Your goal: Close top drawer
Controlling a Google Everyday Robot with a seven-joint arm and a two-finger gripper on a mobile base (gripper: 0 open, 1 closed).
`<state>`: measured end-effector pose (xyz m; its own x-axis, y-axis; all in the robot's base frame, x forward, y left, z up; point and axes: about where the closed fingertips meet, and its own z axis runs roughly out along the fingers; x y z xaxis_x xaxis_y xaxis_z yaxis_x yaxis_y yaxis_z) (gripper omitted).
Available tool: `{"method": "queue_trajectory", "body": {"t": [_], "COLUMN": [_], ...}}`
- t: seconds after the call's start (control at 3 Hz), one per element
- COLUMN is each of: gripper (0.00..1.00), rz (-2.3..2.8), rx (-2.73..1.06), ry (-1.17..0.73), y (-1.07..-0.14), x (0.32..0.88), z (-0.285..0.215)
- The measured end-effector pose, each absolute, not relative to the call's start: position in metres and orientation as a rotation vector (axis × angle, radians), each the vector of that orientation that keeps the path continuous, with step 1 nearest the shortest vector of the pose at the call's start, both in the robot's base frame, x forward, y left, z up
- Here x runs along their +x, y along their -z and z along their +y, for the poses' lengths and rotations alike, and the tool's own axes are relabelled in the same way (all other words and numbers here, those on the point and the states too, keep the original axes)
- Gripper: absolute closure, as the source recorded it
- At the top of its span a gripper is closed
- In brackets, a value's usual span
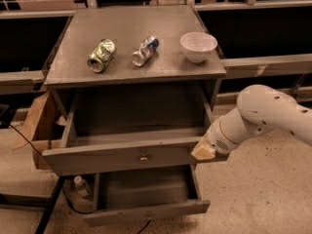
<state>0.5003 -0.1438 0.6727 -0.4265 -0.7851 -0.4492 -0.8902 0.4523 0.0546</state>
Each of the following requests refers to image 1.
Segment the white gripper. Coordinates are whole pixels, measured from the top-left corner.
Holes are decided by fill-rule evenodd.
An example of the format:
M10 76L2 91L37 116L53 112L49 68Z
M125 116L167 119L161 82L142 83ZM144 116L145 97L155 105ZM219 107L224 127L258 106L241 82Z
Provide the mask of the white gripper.
M211 160L215 153L229 154L237 149L240 143L230 140L222 131L220 120L214 121L207 130L207 136L202 137L191 151L191 155L197 160Z

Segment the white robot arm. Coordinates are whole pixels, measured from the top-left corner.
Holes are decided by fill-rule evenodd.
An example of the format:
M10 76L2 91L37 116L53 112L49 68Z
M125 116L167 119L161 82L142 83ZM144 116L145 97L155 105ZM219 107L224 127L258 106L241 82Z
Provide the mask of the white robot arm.
M274 129L312 145L312 110L270 87L251 85L238 95L231 111L209 126L191 155L199 161L227 155L245 140Z

